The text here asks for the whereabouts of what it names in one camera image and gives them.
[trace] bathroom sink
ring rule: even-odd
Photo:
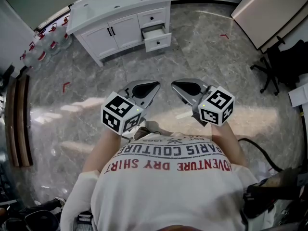
[[[128,9],[170,0],[80,0],[71,6],[67,33]]]

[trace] black drawer handle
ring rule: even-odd
[[[112,36],[111,32],[109,31],[109,28],[107,28],[107,30],[108,30],[109,35]]]
[[[115,32],[114,32],[114,29],[113,29],[112,27],[111,27],[111,30],[112,30],[112,32],[114,33],[114,35],[116,35]]]

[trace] cabinet door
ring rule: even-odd
[[[142,41],[136,14],[109,22],[108,24],[120,49]]]
[[[108,24],[100,25],[81,36],[97,57],[119,49]]]

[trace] open drawer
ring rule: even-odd
[[[166,33],[163,25],[151,26],[142,29],[146,52],[155,51],[171,44],[171,33]]]

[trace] drawer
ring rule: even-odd
[[[171,33],[166,33],[163,25],[148,27],[142,30],[146,52],[155,51],[171,44]]]
[[[140,28],[165,23],[166,8],[148,10],[137,14]]]

